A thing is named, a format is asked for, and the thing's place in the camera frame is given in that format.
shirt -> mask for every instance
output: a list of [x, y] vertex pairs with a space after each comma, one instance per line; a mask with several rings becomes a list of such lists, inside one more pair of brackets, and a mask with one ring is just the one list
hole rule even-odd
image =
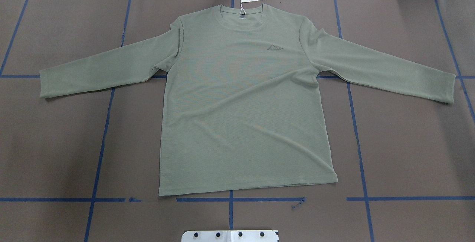
[[455, 83], [301, 15], [263, 4], [242, 18], [218, 5], [178, 17], [160, 36], [40, 71], [40, 96], [144, 82], [159, 69], [168, 72], [159, 195], [336, 182], [322, 71], [445, 103]]

shirt's right sleeve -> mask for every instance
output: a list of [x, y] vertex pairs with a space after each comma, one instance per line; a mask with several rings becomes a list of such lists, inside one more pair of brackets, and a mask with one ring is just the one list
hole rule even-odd
[[453, 103], [455, 74], [345, 41], [317, 30], [305, 18], [300, 43], [310, 63], [355, 84]]
[[144, 82], [159, 69], [169, 71], [183, 44], [180, 18], [160, 36], [39, 72], [41, 98]]

crew neckline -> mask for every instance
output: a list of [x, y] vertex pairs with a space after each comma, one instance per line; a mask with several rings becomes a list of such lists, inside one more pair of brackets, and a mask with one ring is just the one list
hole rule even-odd
[[239, 25], [239, 24], [232, 24], [231, 22], [228, 22], [223, 18], [221, 15], [221, 12], [226, 12], [226, 13], [232, 13], [236, 15], [241, 14], [241, 8], [231, 8], [231, 7], [226, 7], [224, 5], [217, 5], [214, 7], [214, 17], [217, 19], [219, 24], [227, 29], [232, 29], [232, 30], [238, 30], [238, 31], [250, 31], [250, 30], [256, 30], [264, 25], [266, 22], [266, 16], [269, 12], [268, 10], [268, 5], [267, 4], [262, 4], [258, 7], [254, 8], [246, 8], [246, 14], [258, 14], [261, 13], [261, 18], [259, 19], [258, 22], [256, 22], [253, 25]]

mountain logo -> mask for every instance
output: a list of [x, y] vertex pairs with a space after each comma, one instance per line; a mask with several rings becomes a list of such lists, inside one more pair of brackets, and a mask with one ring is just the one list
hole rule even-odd
[[268, 50], [282, 50], [283, 48], [282, 47], [279, 47], [279, 46], [275, 46], [274, 44], [272, 44]]

green shirt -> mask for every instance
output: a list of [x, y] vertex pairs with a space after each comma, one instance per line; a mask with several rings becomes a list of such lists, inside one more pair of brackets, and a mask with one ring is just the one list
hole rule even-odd
[[40, 71], [51, 98], [168, 72], [159, 195], [334, 183], [316, 76], [453, 103], [455, 75], [263, 4], [183, 15], [158, 37]]

